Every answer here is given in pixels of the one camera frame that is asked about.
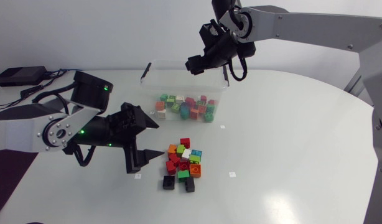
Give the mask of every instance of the lego brick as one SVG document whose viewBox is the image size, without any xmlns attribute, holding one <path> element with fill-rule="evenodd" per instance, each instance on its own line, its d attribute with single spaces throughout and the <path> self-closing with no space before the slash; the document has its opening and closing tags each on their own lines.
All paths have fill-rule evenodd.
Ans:
<svg viewBox="0 0 382 224">
<path fill-rule="evenodd" d="M 180 105 L 184 102 L 184 99 L 184 96 L 176 96 L 176 103 Z"/>
<path fill-rule="evenodd" d="M 189 161 L 180 161 L 179 169 L 181 171 L 190 170 L 190 162 Z"/>
<path fill-rule="evenodd" d="M 195 191 L 195 184 L 193 182 L 193 177 L 187 177 L 185 179 L 185 190 L 188 193 L 194 192 Z"/>
<path fill-rule="evenodd" d="M 190 110 L 190 118 L 191 119 L 198 119 L 199 110 L 191 109 Z"/>
<path fill-rule="evenodd" d="M 167 94 L 162 94 L 160 99 L 161 99 L 161 101 L 166 102 L 166 100 L 168 99 Z"/>
<path fill-rule="evenodd" d="M 156 104 L 155 104 L 155 109 L 156 109 L 157 111 L 164 110 L 164 109 L 165 109 L 165 102 L 163 102 L 163 101 L 158 101 L 158 102 L 156 102 Z"/>
<path fill-rule="evenodd" d="M 207 112 L 207 113 L 213 113 L 213 112 L 215 112 L 215 105 L 208 104 L 208 105 L 206 106 L 206 112 Z"/>
<path fill-rule="evenodd" d="M 190 148 L 190 138 L 180 139 L 180 144 L 184 145 L 186 149 Z"/>
<path fill-rule="evenodd" d="M 179 182 L 185 182 L 185 179 L 187 177 L 190 177 L 190 171 L 188 170 L 178 171 L 177 177 L 179 178 Z"/>
<path fill-rule="evenodd" d="M 172 112 L 173 113 L 179 113 L 180 112 L 180 105 L 178 105 L 177 103 L 173 104 Z"/>
<path fill-rule="evenodd" d="M 199 164 L 199 162 L 201 161 L 201 157 L 196 155 L 190 155 L 189 161 L 191 164 Z"/>
<path fill-rule="evenodd" d="M 156 116 L 159 119 L 166 119 L 166 109 L 161 110 L 161 111 L 156 111 Z"/>
<path fill-rule="evenodd" d="M 205 105 L 198 105 L 198 112 L 200 114 L 205 114 L 206 113 L 206 106 Z"/>
<path fill-rule="evenodd" d="M 212 122 L 215 119 L 212 113 L 205 113 L 203 118 L 205 118 L 205 122 Z"/>
<path fill-rule="evenodd" d="M 190 149 L 184 149 L 183 154 L 181 155 L 181 159 L 183 160 L 189 160 L 191 155 L 191 150 Z"/>
<path fill-rule="evenodd" d="M 169 175 L 176 174 L 176 166 L 173 161 L 166 161 L 166 169 Z"/>
<path fill-rule="evenodd" d="M 181 155 L 183 154 L 184 149 L 185 149 L 185 146 L 183 144 L 179 144 L 177 146 L 177 152 L 176 152 L 177 157 L 181 158 Z"/>
<path fill-rule="evenodd" d="M 164 176 L 163 187 L 165 190 L 174 190 L 174 176 Z"/>
<path fill-rule="evenodd" d="M 170 98 L 168 98 L 167 100 L 166 100 L 166 105 L 168 106 L 168 107 L 172 107 L 173 106 L 173 104 L 174 104 L 174 99 L 170 99 Z"/>
<path fill-rule="evenodd" d="M 202 169 L 200 164 L 191 164 L 190 165 L 190 175 L 191 177 L 201 177 Z"/>
<path fill-rule="evenodd" d="M 167 150 L 168 155 L 170 156 L 171 154 L 176 154 L 176 145 L 169 145 L 169 149 Z"/>
<path fill-rule="evenodd" d="M 176 156 L 176 154 L 171 154 L 171 155 L 169 156 L 169 159 L 170 159 L 171 161 L 173 161 L 173 163 L 174 163 L 174 165 L 175 165 L 176 167 L 179 166 L 180 158 L 178 158 L 178 157 Z"/>
</svg>

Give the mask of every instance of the white table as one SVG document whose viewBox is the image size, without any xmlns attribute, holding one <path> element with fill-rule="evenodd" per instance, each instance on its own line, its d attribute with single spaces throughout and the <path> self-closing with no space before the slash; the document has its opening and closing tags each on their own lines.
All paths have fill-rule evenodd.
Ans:
<svg viewBox="0 0 382 224">
<path fill-rule="evenodd" d="M 105 114 L 124 101 L 140 103 L 142 72 L 88 72 L 114 83 Z M 20 89 L 0 90 L 0 103 Z M 363 223 L 377 166 L 372 110 L 311 78 L 250 70 L 241 83 L 231 79 L 213 123 L 162 121 L 138 136 L 139 149 L 160 151 L 191 138 L 203 151 L 194 193 L 180 183 L 162 189 L 166 155 L 135 179 L 122 149 L 98 147 L 88 167 L 61 151 L 40 153 L 0 223 Z"/>
</svg>

